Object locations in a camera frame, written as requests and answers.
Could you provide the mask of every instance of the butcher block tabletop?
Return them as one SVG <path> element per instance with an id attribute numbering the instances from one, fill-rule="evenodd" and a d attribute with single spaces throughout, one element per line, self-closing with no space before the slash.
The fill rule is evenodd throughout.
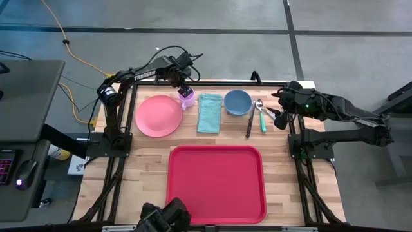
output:
<path id="1" fill-rule="evenodd" d="M 278 87 L 193 86 L 193 89 L 197 99 L 201 93 L 218 93 L 224 97 L 233 89 L 245 90 L 253 99 L 262 99 L 265 107 L 281 109 L 277 98 L 271 96 L 271 93 L 275 93 Z M 125 114 L 127 114 L 130 95 L 128 93 L 126 99 Z M 134 106 L 135 112 L 144 100 L 155 95 L 168 95 L 178 100 L 176 88 L 139 86 Z M 175 147 L 180 145 L 251 145 L 257 148 L 262 155 L 267 202 L 267 215 L 258 225 L 304 225 L 295 162 L 290 158 L 286 139 L 290 133 L 288 127 L 286 130 L 277 129 L 273 125 L 273 120 L 265 114 L 267 132 L 262 133 L 259 112 L 256 110 L 251 136 L 246 139 L 249 113 L 236 117 L 228 115 L 222 103 L 220 133 L 197 133 L 198 103 L 196 100 L 194 106 L 184 111 L 182 123 L 175 132 L 162 138 L 150 138 L 144 135 L 137 128 L 133 117 L 131 124 L 133 141 L 130 155 L 124 166 L 115 223 L 137 224 L 145 202 L 160 207 L 165 206 L 169 154 Z M 324 131 L 322 122 L 307 118 L 304 121 L 307 128 Z M 95 131 L 103 132 L 105 125 L 104 110 L 101 108 Z M 86 166 L 73 220 L 83 216 L 100 195 L 107 163 L 108 158 L 100 157 Z M 344 221 L 344 211 L 332 165 L 325 160 L 315 159 L 313 166 L 320 196 L 335 215 Z M 307 195 L 312 218 L 315 218 L 313 200 L 310 194 Z M 110 206 L 111 195 L 106 204 L 105 218 Z"/>

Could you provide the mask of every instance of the blue bowl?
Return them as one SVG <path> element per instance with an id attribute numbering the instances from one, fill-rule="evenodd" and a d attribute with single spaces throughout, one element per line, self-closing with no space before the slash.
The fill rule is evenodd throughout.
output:
<path id="1" fill-rule="evenodd" d="M 243 90 L 232 90 L 226 94 L 224 105 L 231 115 L 245 115 L 252 107 L 252 98 Z"/>

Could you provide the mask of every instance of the cloth napkin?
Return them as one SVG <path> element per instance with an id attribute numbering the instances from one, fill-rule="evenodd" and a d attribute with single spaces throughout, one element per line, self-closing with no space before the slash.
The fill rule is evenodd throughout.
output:
<path id="1" fill-rule="evenodd" d="M 199 96 L 199 133 L 219 133 L 221 95 L 202 93 Z"/>

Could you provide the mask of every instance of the green-handled spoon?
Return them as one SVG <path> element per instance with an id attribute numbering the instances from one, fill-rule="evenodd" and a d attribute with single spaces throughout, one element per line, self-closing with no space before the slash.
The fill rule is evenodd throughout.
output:
<path id="1" fill-rule="evenodd" d="M 263 118 L 263 113 L 262 113 L 262 109 L 263 109 L 262 99 L 256 99 L 256 108 L 260 112 L 260 126 L 262 127 L 262 132 L 265 133 L 266 126 L 265 126 L 265 119 Z"/>

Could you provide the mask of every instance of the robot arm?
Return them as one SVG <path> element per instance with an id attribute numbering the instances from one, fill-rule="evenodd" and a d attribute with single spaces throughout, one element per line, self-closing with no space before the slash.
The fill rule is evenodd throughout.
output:
<path id="1" fill-rule="evenodd" d="M 186 232 L 189 229 L 190 221 L 190 213 L 185 204 L 177 197 L 163 209 L 145 203 L 135 232 Z"/>
<path id="2" fill-rule="evenodd" d="M 292 81 L 272 95 L 279 97 L 279 104 L 283 109 L 282 112 L 269 109 L 276 114 L 274 125 L 281 130 L 286 128 L 289 113 L 320 121 L 331 119 L 363 126 L 348 131 L 318 132 L 306 129 L 301 134 L 302 144 L 363 141 L 376 146 L 386 146 L 392 143 L 387 125 L 388 117 L 357 108 L 343 97 L 321 93 L 314 88 L 304 89 L 297 81 Z"/>
<path id="3" fill-rule="evenodd" d="M 178 58 L 163 55 L 142 67 L 119 71 L 114 76 L 104 80 L 97 89 L 97 95 L 106 112 L 104 136 L 109 139 L 112 149 L 122 150 L 125 146 L 124 134 L 118 124 L 117 107 L 126 96 L 127 89 L 138 81 L 154 77 L 155 84 L 159 80 L 168 81 L 172 87 L 179 88 L 178 92 L 182 96 L 188 96 L 193 90 L 185 83 L 185 78 L 190 78 L 191 68 L 200 78 L 199 72 L 192 66 L 191 57 L 193 56 L 187 51 L 184 51 Z M 112 87 L 113 83 L 120 83 L 118 92 Z"/>

